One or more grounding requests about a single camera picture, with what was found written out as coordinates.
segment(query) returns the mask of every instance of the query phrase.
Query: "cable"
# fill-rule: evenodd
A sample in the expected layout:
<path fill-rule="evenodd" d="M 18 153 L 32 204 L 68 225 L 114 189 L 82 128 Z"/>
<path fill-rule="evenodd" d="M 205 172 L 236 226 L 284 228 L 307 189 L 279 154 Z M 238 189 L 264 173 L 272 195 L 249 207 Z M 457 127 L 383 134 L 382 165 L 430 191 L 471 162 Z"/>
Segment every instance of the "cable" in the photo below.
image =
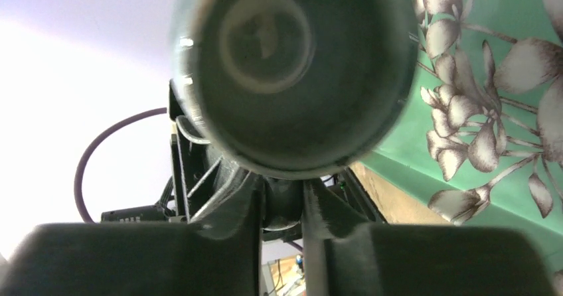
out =
<path fill-rule="evenodd" d="M 274 289 L 272 289 L 268 295 L 271 295 L 274 291 L 278 291 L 278 286 L 280 285 L 280 282 L 282 282 L 283 284 L 283 278 L 282 278 L 282 265 L 280 264 L 280 259 L 277 260 L 278 262 L 278 281 L 276 282 L 276 285 L 274 286 Z"/>
<path fill-rule="evenodd" d="M 84 180 L 84 171 L 86 170 L 86 165 L 88 164 L 88 160 L 98 148 L 98 146 L 104 142 L 109 136 L 117 132 L 123 127 L 126 127 L 132 123 L 135 123 L 139 120 L 146 119 L 148 117 L 153 117 L 154 115 L 163 115 L 167 113 L 166 108 L 156 108 L 149 111 L 141 112 L 136 115 L 133 115 L 127 119 L 123 119 L 120 122 L 116 123 L 115 125 L 107 128 L 104 132 L 102 132 L 99 136 L 97 136 L 91 144 L 86 148 L 80 161 L 78 162 L 78 166 L 76 167 L 76 173 L 74 174 L 74 203 L 76 204 L 76 208 L 80 213 L 80 217 L 86 223 L 94 223 L 94 220 L 88 213 L 88 209 L 86 208 L 86 204 L 84 204 L 84 196 L 82 195 L 82 181 Z"/>
<path fill-rule="evenodd" d="M 230 173 L 230 175 L 227 178 L 227 181 L 217 191 L 215 191 L 215 193 L 213 193 L 211 198 L 209 198 L 209 200 L 207 200 L 207 202 L 205 202 L 203 206 L 199 208 L 199 210 L 197 210 L 197 212 L 194 213 L 190 222 L 197 222 L 201 218 L 208 216 L 211 212 L 214 211 L 215 208 L 220 206 L 223 202 L 225 202 L 228 198 L 230 198 L 233 195 L 233 193 L 236 190 L 234 190 L 230 186 L 230 183 L 234 180 L 237 174 L 238 173 L 236 170 L 233 170 Z M 245 184 L 250 174 L 251 174 L 250 172 L 246 173 L 246 176 L 244 177 L 244 179 L 242 179 L 242 182 L 240 183 L 241 185 Z"/>
<path fill-rule="evenodd" d="M 160 204 L 160 206 L 162 206 L 163 208 L 167 207 L 168 202 L 172 197 L 172 191 L 174 191 L 174 182 L 172 180 L 172 177 L 170 177 L 170 179 L 168 179 L 168 181 L 166 182 L 164 191 L 162 192 L 162 195 L 160 196 L 157 204 Z"/>
<path fill-rule="evenodd" d="M 291 245 L 291 246 L 293 246 L 293 247 L 295 247 L 296 250 L 298 250 L 298 251 L 300 251 L 301 253 L 303 253 L 303 246 L 300 246 L 299 244 L 297 244 L 297 243 L 295 243 L 295 242 L 293 242 L 293 241 L 289 241 L 289 242 L 286 242 L 286 243 L 289 244 L 289 245 Z"/>

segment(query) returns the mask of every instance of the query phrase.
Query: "flower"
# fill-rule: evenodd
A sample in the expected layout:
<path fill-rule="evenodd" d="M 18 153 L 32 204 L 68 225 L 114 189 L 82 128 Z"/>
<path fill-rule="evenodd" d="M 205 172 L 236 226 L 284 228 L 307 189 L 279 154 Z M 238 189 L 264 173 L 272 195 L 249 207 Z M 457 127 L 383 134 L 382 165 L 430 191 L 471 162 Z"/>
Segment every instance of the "flower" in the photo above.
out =
<path fill-rule="evenodd" d="M 414 0 L 414 10 L 418 22 L 426 37 L 426 52 L 428 58 L 435 58 L 447 52 L 455 41 L 461 37 L 461 24 L 469 16 L 474 0 Z M 451 18 L 444 18 L 431 23 L 428 28 L 424 25 L 424 13 L 428 14 L 428 23 L 436 14 L 447 14 Z"/>
<path fill-rule="evenodd" d="M 441 190 L 432 195 L 428 208 L 454 225 L 462 225 L 491 203 L 488 185 L 467 191 Z"/>
<path fill-rule="evenodd" d="M 437 95 L 426 88 L 421 88 L 420 91 L 424 102 L 433 108 L 432 121 L 436 135 L 427 134 L 428 149 L 433 159 L 440 164 L 445 181 L 451 179 L 466 159 L 478 171 L 495 170 L 500 155 L 506 149 L 507 136 L 501 121 L 501 102 L 493 86 L 495 62 L 487 41 L 483 41 L 483 57 L 487 73 L 484 87 L 475 83 L 467 55 L 457 48 L 454 56 L 443 54 L 436 60 L 436 74 L 443 82 L 434 90 Z M 485 123 L 469 121 L 479 114 L 487 116 Z M 460 129 L 467 126 L 480 127 L 468 145 L 457 138 Z M 434 155 L 431 152 L 434 148 L 432 145 L 438 143 L 436 138 L 446 139 L 460 146 L 456 146 L 455 153 L 449 149 L 440 159 L 439 151 Z"/>
<path fill-rule="evenodd" d="M 553 209 L 553 198 L 535 167 L 534 172 L 528 178 L 528 188 L 530 188 L 530 194 L 538 206 L 542 218 L 546 218 Z"/>
<path fill-rule="evenodd" d="M 454 138 L 442 138 L 431 130 L 426 133 L 428 152 L 438 162 L 443 179 L 450 181 L 467 159 L 468 144 Z"/>
<path fill-rule="evenodd" d="M 560 42 L 563 42 L 563 0 L 543 0 Z M 526 38 L 512 46 L 494 75 L 494 85 L 512 94 L 527 92 L 553 80 L 538 105 L 537 126 L 548 161 L 563 161 L 563 47 Z"/>

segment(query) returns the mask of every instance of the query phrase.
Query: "white ceiling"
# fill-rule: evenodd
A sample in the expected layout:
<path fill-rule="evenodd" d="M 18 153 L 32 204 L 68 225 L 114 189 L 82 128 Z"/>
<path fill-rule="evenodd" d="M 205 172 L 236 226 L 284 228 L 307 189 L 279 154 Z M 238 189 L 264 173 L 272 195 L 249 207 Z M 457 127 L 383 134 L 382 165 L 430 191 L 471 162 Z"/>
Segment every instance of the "white ceiling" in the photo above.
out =
<path fill-rule="evenodd" d="M 7 258 L 33 226 L 80 221 L 74 170 L 97 134 L 166 106 L 173 2 L 0 0 L 0 253 Z M 165 116 L 147 119 L 94 153 L 84 199 L 95 220 L 158 198 L 170 175 L 169 129 Z M 293 253 L 265 250 L 273 252 L 264 261 Z"/>

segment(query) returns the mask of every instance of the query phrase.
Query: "white flower pattern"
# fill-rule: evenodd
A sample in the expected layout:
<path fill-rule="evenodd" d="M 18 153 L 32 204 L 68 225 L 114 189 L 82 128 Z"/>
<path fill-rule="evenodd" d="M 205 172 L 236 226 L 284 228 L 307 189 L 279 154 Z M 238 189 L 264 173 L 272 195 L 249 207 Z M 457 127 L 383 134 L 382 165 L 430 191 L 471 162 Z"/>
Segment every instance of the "white flower pattern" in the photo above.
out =
<path fill-rule="evenodd" d="M 434 124 L 426 133 L 428 152 L 438 162 L 447 182 L 466 161 L 477 171 L 492 173 L 503 157 L 523 159 L 485 185 L 470 190 L 437 191 L 428 207 L 455 225 L 461 225 L 490 205 L 491 191 L 499 181 L 532 165 L 528 178 L 530 198 L 537 205 L 538 215 L 546 218 L 553 211 L 553 194 L 563 201 L 563 191 L 552 172 L 554 167 L 563 171 L 563 0 L 542 0 L 559 42 L 536 37 L 517 39 L 483 25 L 467 23 L 475 1 L 478 0 L 413 0 L 424 39 L 420 50 L 430 61 L 430 65 L 419 61 L 418 66 L 441 82 L 433 89 L 420 89 L 422 100 L 432 109 Z M 474 65 L 461 48 L 463 31 L 490 37 L 481 47 L 483 83 L 475 81 Z M 489 43 L 500 40 L 510 43 L 511 48 L 496 65 Z M 537 107 L 509 97 L 510 94 L 526 94 L 541 85 L 548 87 Z M 535 115 L 536 127 L 507 114 L 506 106 Z M 538 141 L 508 135 L 505 129 L 508 122 Z M 509 145 L 523 146 L 530 151 L 513 151 Z M 563 269 L 554 274 L 554 282 L 563 291 Z"/>

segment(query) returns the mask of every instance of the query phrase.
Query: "purple cable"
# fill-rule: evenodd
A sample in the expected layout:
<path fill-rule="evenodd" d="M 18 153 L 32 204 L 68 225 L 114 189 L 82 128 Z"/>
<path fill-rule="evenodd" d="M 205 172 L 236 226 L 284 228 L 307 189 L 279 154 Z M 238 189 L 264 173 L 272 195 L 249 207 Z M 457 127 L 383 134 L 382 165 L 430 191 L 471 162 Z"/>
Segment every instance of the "purple cable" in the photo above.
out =
<path fill-rule="evenodd" d="M 289 241 L 289 242 L 286 242 L 286 243 L 288 243 L 289 245 L 295 247 L 295 249 L 298 250 L 299 252 L 303 253 L 303 246 L 300 246 L 299 244 L 297 244 L 297 243 L 295 243 L 295 242 L 293 242 L 293 241 Z"/>
<path fill-rule="evenodd" d="M 91 144 L 86 148 L 80 161 L 78 162 L 78 166 L 76 167 L 76 173 L 74 174 L 74 202 L 76 203 L 76 208 L 82 217 L 82 220 L 86 223 L 94 223 L 94 220 L 88 213 L 88 209 L 84 204 L 84 196 L 82 195 L 82 181 L 84 179 L 84 171 L 86 170 L 86 165 L 88 164 L 88 160 L 98 148 L 98 146 L 104 142 L 109 136 L 114 134 L 116 131 L 120 130 L 123 127 L 126 127 L 132 123 L 135 123 L 139 120 L 146 119 L 148 117 L 153 117 L 154 115 L 163 115 L 167 113 L 166 108 L 157 108 L 145 112 L 138 113 L 133 115 L 127 119 L 123 119 L 120 122 L 116 123 L 115 125 L 107 128 L 104 132 L 102 132 L 99 136 L 97 136 Z"/>

